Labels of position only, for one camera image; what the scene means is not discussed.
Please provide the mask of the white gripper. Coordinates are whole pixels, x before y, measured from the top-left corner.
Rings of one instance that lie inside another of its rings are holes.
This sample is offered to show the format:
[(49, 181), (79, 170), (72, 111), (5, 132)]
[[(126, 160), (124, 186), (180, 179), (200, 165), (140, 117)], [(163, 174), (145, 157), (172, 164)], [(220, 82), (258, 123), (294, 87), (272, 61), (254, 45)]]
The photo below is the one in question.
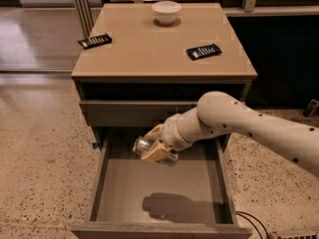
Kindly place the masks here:
[(142, 154), (141, 160), (153, 163), (167, 158), (170, 150), (179, 152), (191, 147), (191, 144), (179, 132), (177, 127), (179, 117), (180, 114), (176, 114), (168, 118), (163, 124), (156, 125), (145, 135), (147, 140), (154, 141), (154, 143)]

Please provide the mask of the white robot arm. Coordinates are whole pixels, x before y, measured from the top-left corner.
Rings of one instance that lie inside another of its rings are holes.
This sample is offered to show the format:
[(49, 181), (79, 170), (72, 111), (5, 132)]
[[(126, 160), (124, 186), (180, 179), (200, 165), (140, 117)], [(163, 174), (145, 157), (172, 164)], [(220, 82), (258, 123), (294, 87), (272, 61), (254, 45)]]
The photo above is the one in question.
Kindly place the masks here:
[(319, 128), (250, 109), (222, 92), (204, 94), (195, 108), (176, 114), (145, 135), (152, 143), (142, 160), (156, 162), (193, 143), (239, 133), (319, 176)]

